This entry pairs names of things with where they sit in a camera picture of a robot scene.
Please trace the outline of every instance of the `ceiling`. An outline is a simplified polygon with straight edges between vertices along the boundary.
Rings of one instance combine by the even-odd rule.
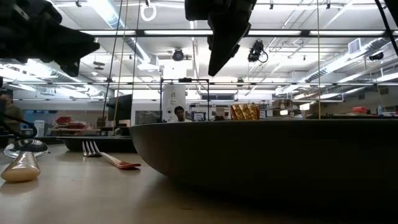
[[[76,7],[75,1],[52,0],[51,2],[63,16],[62,25],[73,29],[110,29],[109,25],[91,6],[91,1],[80,1],[81,7]],[[331,8],[326,8],[326,0],[320,0],[319,23],[317,13],[317,1],[315,0],[274,0],[274,8],[270,10],[270,1],[257,0],[250,23],[252,29],[338,29],[338,30],[384,30],[379,11],[372,0],[331,0]],[[119,12],[121,7],[121,18],[125,21],[128,29],[191,29],[190,23],[185,19],[183,1],[179,0],[152,0],[151,4],[157,8],[157,14],[151,21],[144,21],[139,15],[139,4],[144,5],[145,1],[114,1],[115,10]],[[390,13],[386,14],[392,29],[397,29]],[[150,16],[150,9],[146,9],[145,15]],[[194,29],[209,29],[206,21],[195,21]],[[211,78],[207,75],[210,51],[205,37],[137,37],[137,43],[147,52],[158,56],[159,65],[164,66],[172,63],[170,52],[176,48],[182,49],[189,60],[183,61],[187,68],[187,75],[194,76],[193,71],[193,49],[196,52],[198,64],[198,78],[210,78],[214,82],[236,82],[238,78],[246,78],[246,81],[261,82],[265,78],[278,78],[280,82],[297,82],[298,74],[306,75],[308,71],[318,67],[318,59],[323,65],[338,54],[347,51],[348,44],[352,38],[276,38],[272,37],[247,37],[240,41],[240,50],[224,68]],[[249,63],[248,53],[256,40],[262,40],[269,54],[267,63]],[[101,48],[96,52],[82,58],[80,65],[81,78],[87,78],[94,82],[103,82],[111,73],[114,81],[118,76],[123,82],[132,82],[132,76],[136,76],[136,82],[151,82],[160,80],[160,72],[142,71],[137,68],[139,62],[134,59],[134,52],[124,44],[121,38],[100,37],[98,43]],[[93,62],[105,63],[104,70],[94,70],[96,65]],[[358,64],[355,71],[364,66]],[[343,77],[352,75],[354,70],[344,67],[335,73]],[[120,89],[131,89],[131,86],[120,86]],[[148,86],[137,86],[137,89],[146,89]],[[277,88],[276,86],[260,86],[259,89]]]

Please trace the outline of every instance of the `white column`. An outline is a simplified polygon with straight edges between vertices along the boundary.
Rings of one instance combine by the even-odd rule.
[[[167,122],[177,120],[174,109],[177,106],[185,108],[185,85],[168,85],[163,89],[163,119]]]

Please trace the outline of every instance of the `security camera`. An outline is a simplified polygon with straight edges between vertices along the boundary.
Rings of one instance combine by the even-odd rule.
[[[184,59],[184,53],[182,53],[182,49],[175,49],[173,54],[173,60],[176,62],[180,62]]]

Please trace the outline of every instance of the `black tray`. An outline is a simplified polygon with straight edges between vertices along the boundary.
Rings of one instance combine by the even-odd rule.
[[[130,133],[145,162],[178,182],[270,206],[396,212],[396,127],[397,119],[219,121]]]
[[[58,137],[73,152],[82,152],[83,141],[94,141],[101,152],[137,152],[130,136]]]

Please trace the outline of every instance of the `fork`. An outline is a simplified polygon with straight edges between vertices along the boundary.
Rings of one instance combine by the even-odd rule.
[[[131,164],[129,162],[121,161],[113,156],[108,155],[105,152],[100,152],[97,144],[94,141],[86,141],[82,142],[83,155],[85,157],[105,157],[107,158],[114,166],[119,169],[132,169],[136,167],[140,167],[141,164]]]

